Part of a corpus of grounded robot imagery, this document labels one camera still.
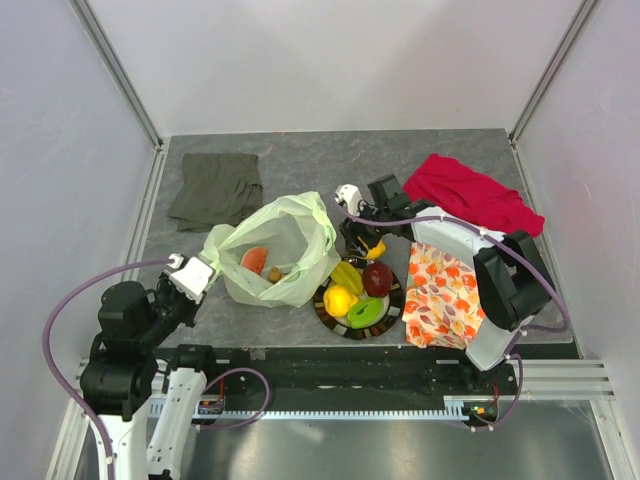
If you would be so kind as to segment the yellow orange fake mango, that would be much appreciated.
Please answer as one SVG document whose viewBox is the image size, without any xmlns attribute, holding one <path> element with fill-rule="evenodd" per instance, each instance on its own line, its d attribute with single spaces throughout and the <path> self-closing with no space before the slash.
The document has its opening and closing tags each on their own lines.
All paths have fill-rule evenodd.
<svg viewBox="0 0 640 480">
<path fill-rule="evenodd" d="M 365 260 L 376 260 L 386 251 L 386 245 L 382 239 L 377 242 L 367 242 L 363 238 L 358 237 L 354 246 L 355 255 Z"/>
</svg>

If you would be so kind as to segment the yellow fake starfruit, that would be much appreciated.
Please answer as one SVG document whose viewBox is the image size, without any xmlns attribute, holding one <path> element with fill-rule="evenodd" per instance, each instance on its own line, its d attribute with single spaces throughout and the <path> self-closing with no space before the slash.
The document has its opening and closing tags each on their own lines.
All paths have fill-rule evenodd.
<svg viewBox="0 0 640 480">
<path fill-rule="evenodd" d="M 336 285 L 344 287 L 355 296 L 364 292 L 361 273 L 349 262 L 339 262 L 331 272 L 330 278 Z"/>
</svg>

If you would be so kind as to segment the dark red fake apple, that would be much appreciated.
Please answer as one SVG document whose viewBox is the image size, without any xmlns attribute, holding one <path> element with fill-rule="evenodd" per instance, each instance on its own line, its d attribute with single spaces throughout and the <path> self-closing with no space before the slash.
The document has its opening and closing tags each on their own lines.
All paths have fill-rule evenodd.
<svg viewBox="0 0 640 480">
<path fill-rule="evenodd" d="M 381 262 L 373 262 L 363 270 L 362 283 L 369 297 L 383 298 L 391 290 L 393 273 L 387 265 Z"/>
</svg>

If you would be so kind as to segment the yellow fake pear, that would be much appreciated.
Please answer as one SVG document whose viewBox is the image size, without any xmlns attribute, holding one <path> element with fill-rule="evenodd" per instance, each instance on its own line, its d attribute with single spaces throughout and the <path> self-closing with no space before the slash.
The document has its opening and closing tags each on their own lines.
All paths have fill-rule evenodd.
<svg viewBox="0 0 640 480">
<path fill-rule="evenodd" d="M 323 294 L 325 310 L 334 318 L 345 317 L 358 301 L 358 296 L 341 285 L 332 285 Z"/>
</svg>

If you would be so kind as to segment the green fake starfruit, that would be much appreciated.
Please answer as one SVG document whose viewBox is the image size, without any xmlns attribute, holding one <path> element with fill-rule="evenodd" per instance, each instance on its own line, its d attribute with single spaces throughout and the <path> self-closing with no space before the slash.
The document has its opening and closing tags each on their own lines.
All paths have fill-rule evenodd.
<svg viewBox="0 0 640 480">
<path fill-rule="evenodd" d="M 384 301 L 378 297 L 361 299 L 348 312 L 348 325 L 354 329 L 366 328 L 376 323 L 384 313 Z"/>
</svg>

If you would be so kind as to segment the pale green plastic bag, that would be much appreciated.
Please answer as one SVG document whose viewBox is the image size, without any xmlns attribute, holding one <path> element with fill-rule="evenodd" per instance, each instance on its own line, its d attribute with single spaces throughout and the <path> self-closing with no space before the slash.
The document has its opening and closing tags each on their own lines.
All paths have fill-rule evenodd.
<svg viewBox="0 0 640 480">
<path fill-rule="evenodd" d="M 341 261 L 336 237 L 320 194 L 309 191 L 279 197 L 236 227 L 215 226 L 199 257 L 224 281 L 235 302 L 298 308 L 313 297 Z M 244 253 L 255 246 L 268 249 L 260 275 L 240 265 Z M 267 276 L 272 267 L 288 275 L 271 284 Z"/>
</svg>

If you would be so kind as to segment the brown fake walnuts cluster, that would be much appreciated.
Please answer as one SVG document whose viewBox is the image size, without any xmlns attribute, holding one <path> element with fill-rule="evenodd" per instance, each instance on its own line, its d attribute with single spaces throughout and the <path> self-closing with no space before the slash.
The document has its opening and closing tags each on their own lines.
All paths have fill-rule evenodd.
<svg viewBox="0 0 640 480">
<path fill-rule="evenodd" d="M 286 271 L 282 271 L 278 267 L 272 267 L 268 273 L 267 280 L 271 284 L 277 284 L 282 281 L 288 273 Z"/>
</svg>

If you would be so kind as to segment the fake watermelon slice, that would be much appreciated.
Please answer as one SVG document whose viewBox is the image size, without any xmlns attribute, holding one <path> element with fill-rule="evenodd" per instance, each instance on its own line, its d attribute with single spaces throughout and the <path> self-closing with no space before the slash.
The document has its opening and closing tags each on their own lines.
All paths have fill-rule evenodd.
<svg viewBox="0 0 640 480">
<path fill-rule="evenodd" d="M 266 247 L 251 247 L 242 256 L 240 265 L 250 272 L 260 275 L 264 269 L 267 255 L 268 249 Z"/>
</svg>

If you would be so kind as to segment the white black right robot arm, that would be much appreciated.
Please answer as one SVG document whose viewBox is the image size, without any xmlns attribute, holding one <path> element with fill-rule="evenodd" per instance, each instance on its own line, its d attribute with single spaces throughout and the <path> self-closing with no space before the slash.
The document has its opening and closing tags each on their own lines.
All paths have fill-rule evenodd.
<svg viewBox="0 0 640 480">
<path fill-rule="evenodd" d="M 388 234 L 450 254 L 472 269 L 479 306 L 488 319 L 466 348 L 469 362 L 458 368 L 467 392 L 483 392 L 524 328 L 556 298 L 549 272 L 533 237 L 524 231 L 507 234 L 484 229 L 446 212 L 427 200 L 412 201 L 394 175 L 368 185 L 372 200 L 360 189 L 341 185 L 334 193 L 346 219 L 339 230 L 346 246 L 361 256 L 374 252 Z"/>
</svg>

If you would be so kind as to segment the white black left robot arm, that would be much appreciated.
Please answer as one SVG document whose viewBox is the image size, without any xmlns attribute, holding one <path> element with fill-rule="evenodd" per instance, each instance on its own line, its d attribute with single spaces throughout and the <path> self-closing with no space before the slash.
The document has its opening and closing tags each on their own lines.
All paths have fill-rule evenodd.
<svg viewBox="0 0 640 480">
<path fill-rule="evenodd" d="M 153 289 L 125 281 L 101 298 L 89 363 L 80 377 L 84 400 L 102 421 L 118 479 L 177 479 L 202 393 L 219 382 L 208 345 L 181 344 L 164 367 L 156 349 L 199 308 L 162 274 Z"/>
</svg>

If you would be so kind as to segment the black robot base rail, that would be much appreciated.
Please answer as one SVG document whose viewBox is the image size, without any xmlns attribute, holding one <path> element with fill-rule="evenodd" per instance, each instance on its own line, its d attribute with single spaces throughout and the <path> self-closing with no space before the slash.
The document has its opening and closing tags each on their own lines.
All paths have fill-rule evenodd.
<svg viewBox="0 0 640 480">
<path fill-rule="evenodd" d="M 505 400 L 517 391 L 512 366 L 477 371 L 461 352 L 411 346 L 217 348 L 216 371 L 230 410 L 436 409 L 447 397 Z M 259 380 L 244 368 L 264 375 Z"/>
</svg>

